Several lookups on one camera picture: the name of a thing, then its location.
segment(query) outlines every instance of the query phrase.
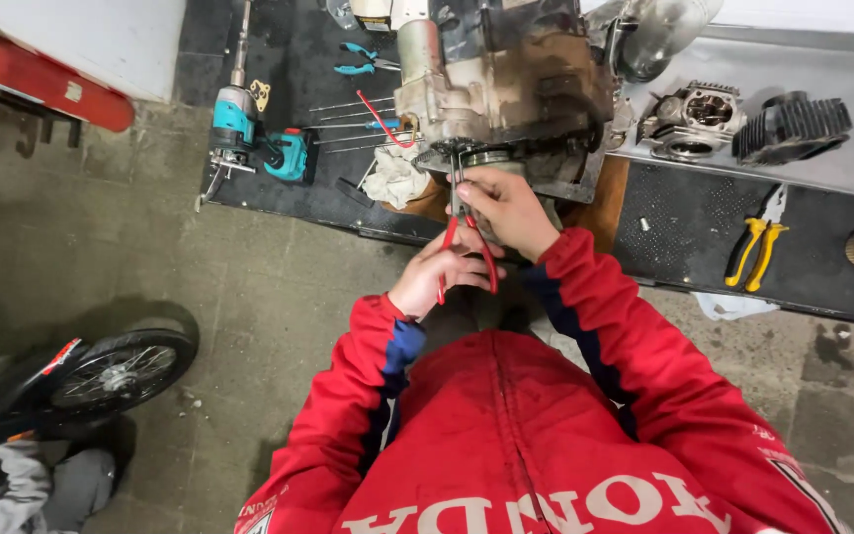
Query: teal pliers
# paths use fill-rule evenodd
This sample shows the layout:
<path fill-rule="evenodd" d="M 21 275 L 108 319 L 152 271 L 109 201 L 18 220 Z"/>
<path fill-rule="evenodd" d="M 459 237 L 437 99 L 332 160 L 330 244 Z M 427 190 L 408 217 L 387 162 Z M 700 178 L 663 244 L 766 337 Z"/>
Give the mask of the teal pliers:
<path fill-rule="evenodd" d="M 361 54 L 368 60 L 368 62 L 370 62 L 365 65 L 362 65 L 361 67 L 355 67 L 350 65 L 337 65 L 335 66 L 335 72 L 338 72 L 338 74 L 347 74 L 348 76 L 354 76 L 355 74 L 361 74 L 362 72 L 374 74 L 375 68 L 400 70 L 399 64 L 394 63 L 393 61 L 387 61 L 386 59 L 381 59 L 380 57 L 378 57 L 377 52 L 369 52 L 359 44 L 341 43 L 338 45 L 338 48 L 345 51 Z"/>

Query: concrete floor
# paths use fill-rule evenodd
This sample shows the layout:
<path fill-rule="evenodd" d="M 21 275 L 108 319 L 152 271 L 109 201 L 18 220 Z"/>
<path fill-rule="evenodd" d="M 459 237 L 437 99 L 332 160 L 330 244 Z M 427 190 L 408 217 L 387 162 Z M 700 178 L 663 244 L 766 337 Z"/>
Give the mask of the concrete floor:
<path fill-rule="evenodd" d="M 352 302 L 388 289 L 412 254 L 268 214 L 194 213 L 208 118 L 143 106 L 131 131 L 88 128 L 78 150 L 56 128 L 29 161 L 0 132 L 0 354 L 126 328 L 157 300 L 190 312 L 202 336 L 178 387 L 131 413 L 135 460 L 87 532 L 231 532 Z M 787 312 L 716 323 L 693 297 L 642 295 L 787 436 L 854 528 L 854 326 Z"/>

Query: hand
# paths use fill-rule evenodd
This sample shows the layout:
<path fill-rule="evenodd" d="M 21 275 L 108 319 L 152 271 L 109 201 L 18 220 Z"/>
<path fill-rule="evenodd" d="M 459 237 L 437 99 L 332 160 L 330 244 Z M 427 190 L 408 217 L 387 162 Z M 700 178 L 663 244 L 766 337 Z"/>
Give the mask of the hand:
<path fill-rule="evenodd" d="M 469 285 L 490 291 L 490 281 L 481 274 L 490 274 L 486 263 L 476 258 L 463 258 L 471 252 L 483 250 L 483 238 L 479 232 L 467 226 L 457 226 L 457 234 L 450 249 L 441 251 L 443 234 L 440 234 L 420 251 L 394 284 L 387 297 L 402 313 L 409 317 L 421 318 L 436 304 L 436 292 L 440 275 L 444 274 L 447 287 Z M 490 252 L 497 258 L 503 258 L 503 247 L 489 243 Z M 496 268 L 492 274 L 500 278 L 506 276 L 506 269 Z"/>
<path fill-rule="evenodd" d="M 469 168 L 463 178 L 457 186 L 460 200 L 480 212 L 493 234 L 523 258 L 535 263 L 559 238 L 525 178 L 492 167 Z"/>

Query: red fire extinguisher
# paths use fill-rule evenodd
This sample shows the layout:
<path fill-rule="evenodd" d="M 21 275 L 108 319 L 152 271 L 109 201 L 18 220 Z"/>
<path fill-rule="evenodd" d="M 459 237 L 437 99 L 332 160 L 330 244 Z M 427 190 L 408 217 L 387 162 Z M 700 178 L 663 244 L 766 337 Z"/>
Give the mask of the red fire extinguisher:
<path fill-rule="evenodd" d="M 134 122 L 134 107 L 124 96 L 2 37 L 0 89 L 114 132 Z"/>

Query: oil stain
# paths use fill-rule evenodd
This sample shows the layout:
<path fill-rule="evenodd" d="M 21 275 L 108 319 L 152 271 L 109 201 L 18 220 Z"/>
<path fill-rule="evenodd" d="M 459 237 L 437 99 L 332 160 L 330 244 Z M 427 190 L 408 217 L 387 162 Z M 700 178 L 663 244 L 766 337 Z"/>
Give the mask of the oil stain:
<path fill-rule="evenodd" d="M 832 329 L 832 333 L 835 334 L 833 336 L 834 338 L 829 338 L 825 335 L 825 327 L 823 325 L 817 325 L 815 342 L 816 356 L 818 356 L 823 363 L 834 363 L 842 370 L 854 370 L 854 361 L 847 353 L 849 347 L 852 345 L 852 340 L 848 336 L 843 338 L 839 335 L 840 333 L 849 332 L 847 324 L 839 323 Z"/>

